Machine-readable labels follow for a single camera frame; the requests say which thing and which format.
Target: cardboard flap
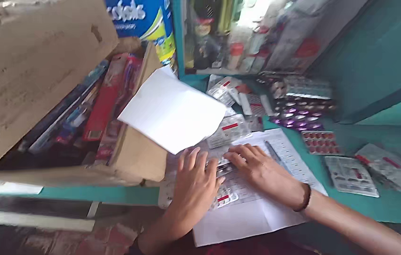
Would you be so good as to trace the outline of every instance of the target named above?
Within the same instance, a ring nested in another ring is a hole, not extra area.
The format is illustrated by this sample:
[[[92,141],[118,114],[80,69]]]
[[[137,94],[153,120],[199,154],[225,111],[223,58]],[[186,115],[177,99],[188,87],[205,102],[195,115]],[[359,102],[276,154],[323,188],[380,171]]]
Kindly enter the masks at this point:
[[[0,26],[0,158],[117,43],[102,0],[62,0]]]

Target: red label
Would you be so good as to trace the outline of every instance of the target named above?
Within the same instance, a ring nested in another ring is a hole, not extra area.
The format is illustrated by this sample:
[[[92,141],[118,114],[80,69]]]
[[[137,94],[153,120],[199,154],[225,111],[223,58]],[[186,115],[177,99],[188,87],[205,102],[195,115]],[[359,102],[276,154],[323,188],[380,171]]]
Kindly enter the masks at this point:
[[[361,155],[356,155],[355,156],[356,159],[359,159],[359,161],[361,161],[362,163],[369,165],[370,160],[366,159],[366,157],[363,157]]]
[[[388,157],[384,157],[383,158],[384,161],[388,162],[389,164],[393,165],[396,168],[401,168],[401,166],[399,164],[397,164],[396,162],[392,161],[390,158]]]
[[[223,197],[221,197],[221,198],[218,198],[218,202],[221,202],[221,201],[224,200],[224,199],[228,199],[228,195],[225,195],[225,196],[223,196]]]
[[[238,127],[238,123],[235,123],[235,124],[232,124],[232,125],[225,126],[225,127],[223,127],[223,128],[222,128],[222,130],[226,130],[226,129],[233,128],[233,127]]]

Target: printed form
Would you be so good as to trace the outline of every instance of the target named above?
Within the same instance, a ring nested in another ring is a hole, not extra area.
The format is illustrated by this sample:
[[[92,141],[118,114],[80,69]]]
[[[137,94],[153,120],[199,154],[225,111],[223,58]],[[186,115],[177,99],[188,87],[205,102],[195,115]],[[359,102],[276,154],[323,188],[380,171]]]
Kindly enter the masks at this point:
[[[271,144],[294,178],[328,195],[281,128],[253,132],[252,136],[237,140],[233,145],[246,143],[258,145],[270,155],[265,141]],[[197,247],[269,233],[308,221],[301,213],[255,193],[235,172],[225,177],[224,184],[236,192],[239,199],[222,208],[209,211],[194,226],[194,241]]]

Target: finger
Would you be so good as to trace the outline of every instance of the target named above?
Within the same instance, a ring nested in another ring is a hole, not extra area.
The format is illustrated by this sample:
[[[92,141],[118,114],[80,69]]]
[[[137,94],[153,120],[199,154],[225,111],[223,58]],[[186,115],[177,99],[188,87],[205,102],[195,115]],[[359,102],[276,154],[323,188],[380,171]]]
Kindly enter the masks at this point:
[[[195,149],[193,149],[193,151],[186,156],[186,166],[185,169],[188,171],[191,171],[194,168],[194,165],[196,164],[196,158],[197,158],[197,154],[200,151],[200,147],[197,147]]]
[[[244,161],[244,159],[237,153],[226,153],[224,154],[224,158],[229,160],[238,169],[244,169],[247,166],[247,163]]]
[[[268,155],[262,150],[262,148],[260,148],[260,146],[253,146],[258,152],[259,154],[262,154],[263,156],[267,157]]]
[[[195,169],[205,172],[205,165],[207,164],[208,152],[201,152],[197,155]]]
[[[254,156],[260,155],[260,152],[256,148],[254,148],[254,146],[250,145],[249,143],[246,143],[244,145],[244,147],[248,148],[254,154]]]
[[[252,153],[246,146],[244,145],[237,145],[237,146],[232,146],[229,148],[229,152],[231,153],[238,153],[240,154],[243,158],[245,158],[247,161],[255,159],[254,153]]]
[[[225,180],[226,180],[226,177],[224,177],[224,176],[221,176],[221,177],[219,177],[219,178],[216,178],[216,190],[219,189],[220,185],[221,185],[222,183],[224,183]]]
[[[218,168],[218,163],[219,161],[217,158],[212,158],[208,161],[207,170],[205,173],[211,178],[211,180],[216,178],[216,169]]]
[[[185,157],[186,157],[186,154],[187,154],[187,153],[188,153],[188,149],[185,149],[185,150],[181,153],[180,157],[178,158],[178,168],[177,168],[177,172],[180,172],[180,171],[183,170],[183,164],[185,163]]]

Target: forearm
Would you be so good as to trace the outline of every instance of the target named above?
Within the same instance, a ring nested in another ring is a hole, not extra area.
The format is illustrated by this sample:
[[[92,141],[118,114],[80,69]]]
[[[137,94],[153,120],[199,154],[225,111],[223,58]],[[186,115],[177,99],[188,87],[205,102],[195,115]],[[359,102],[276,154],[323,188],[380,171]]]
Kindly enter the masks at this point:
[[[312,190],[305,214],[376,255],[401,255],[401,235]]]
[[[145,255],[161,253],[170,243],[178,240],[188,231],[179,228],[182,219],[170,211],[160,217],[150,228],[138,237],[139,249]]]

